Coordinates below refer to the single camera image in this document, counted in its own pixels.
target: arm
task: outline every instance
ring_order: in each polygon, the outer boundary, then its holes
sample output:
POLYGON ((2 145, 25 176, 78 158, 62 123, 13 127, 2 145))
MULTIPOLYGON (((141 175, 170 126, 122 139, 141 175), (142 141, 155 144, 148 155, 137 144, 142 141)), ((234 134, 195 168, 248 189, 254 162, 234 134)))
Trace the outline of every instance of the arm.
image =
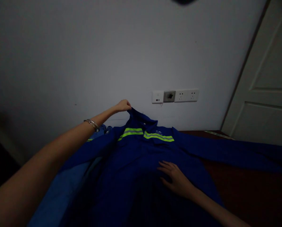
POLYGON ((174 193, 185 197, 198 204, 208 213, 210 213, 219 223, 226 227, 242 227, 250 226, 243 220, 239 219, 234 214, 230 213, 224 207, 217 204, 202 191, 197 189, 181 172, 176 164, 163 161, 159 162, 162 167, 158 167, 165 174, 169 175, 172 179, 172 183, 167 182, 164 178, 161 178, 163 184, 168 187, 174 193))
MULTIPOLYGON (((127 100, 92 118, 98 126, 111 115, 131 109, 127 100)), ((95 132, 88 122, 56 138, 0 187, 0 226, 25 226, 63 163, 95 132)))

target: wall outlet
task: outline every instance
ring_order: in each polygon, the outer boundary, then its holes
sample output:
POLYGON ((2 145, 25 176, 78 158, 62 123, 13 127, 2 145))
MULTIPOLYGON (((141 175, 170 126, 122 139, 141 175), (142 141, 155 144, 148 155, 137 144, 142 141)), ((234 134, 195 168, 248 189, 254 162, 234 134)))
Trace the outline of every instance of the wall outlet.
POLYGON ((164 91, 153 91, 152 103, 163 103, 164 91))
POLYGON ((199 89, 176 90, 175 102, 196 102, 199 89))

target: blue fabric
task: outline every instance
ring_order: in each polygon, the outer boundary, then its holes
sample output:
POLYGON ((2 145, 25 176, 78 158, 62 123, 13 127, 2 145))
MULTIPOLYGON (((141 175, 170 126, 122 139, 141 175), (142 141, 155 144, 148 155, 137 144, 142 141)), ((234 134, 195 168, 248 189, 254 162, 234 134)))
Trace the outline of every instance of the blue fabric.
MULTIPOLYGON (((111 129, 111 126, 102 125, 100 131, 95 132, 90 139, 109 133, 111 129)), ((89 172, 101 159, 102 157, 98 157, 93 162, 88 160, 82 164, 74 165, 72 168, 67 168, 65 171, 61 170, 52 181, 28 226, 58 226, 68 204, 71 203, 76 192, 83 186, 89 172)))
POLYGON ((223 205, 199 157, 230 165, 282 173, 282 147, 211 140, 185 135, 132 109, 123 127, 84 144, 64 170, 98 156, 102 161, 88 176, 60 226, 219 226, 206 211, 165 188, 158 161, 176 163, 185 176, 215 202, 223 205), (172 136, 174 142, 143 135, 118 139, 126 128, 172 136))

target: forearm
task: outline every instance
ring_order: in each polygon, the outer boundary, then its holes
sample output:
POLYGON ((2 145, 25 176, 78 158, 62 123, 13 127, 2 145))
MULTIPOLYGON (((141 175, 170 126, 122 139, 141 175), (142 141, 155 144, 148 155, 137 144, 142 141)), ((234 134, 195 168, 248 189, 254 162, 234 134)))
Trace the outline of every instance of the forearm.
POLYGON ((198 204, 204 210, 206 210, 210 215, 212 215, 218 222, 220 222, 223 226, 226 227, 245 227, 250 226, 224 207, 217 204, 207 195, 205 195, 202 191, 197 188, 193 188, 190 191, 189 197, 191 201, 198 204))
MULTIPOLYGON (((117 112, 112 107, 92 118, 99 126, 117 112)), ((95 132, 83 122, 43 147, 0 187, 0 226, 28 223, 63 163, 95 132)))

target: embroidered logo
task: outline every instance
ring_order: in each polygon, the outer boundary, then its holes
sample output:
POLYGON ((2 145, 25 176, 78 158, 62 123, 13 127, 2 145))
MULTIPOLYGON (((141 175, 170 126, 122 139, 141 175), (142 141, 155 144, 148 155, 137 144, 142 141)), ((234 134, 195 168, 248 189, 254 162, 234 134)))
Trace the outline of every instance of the embroidered logo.
POLYGON ((162 132, 160 132, 160 131, 158 131, 158 130, 156 130, 156 133, 159 134, 159 135, 161 135, 161 136, 163 135, 162 132))

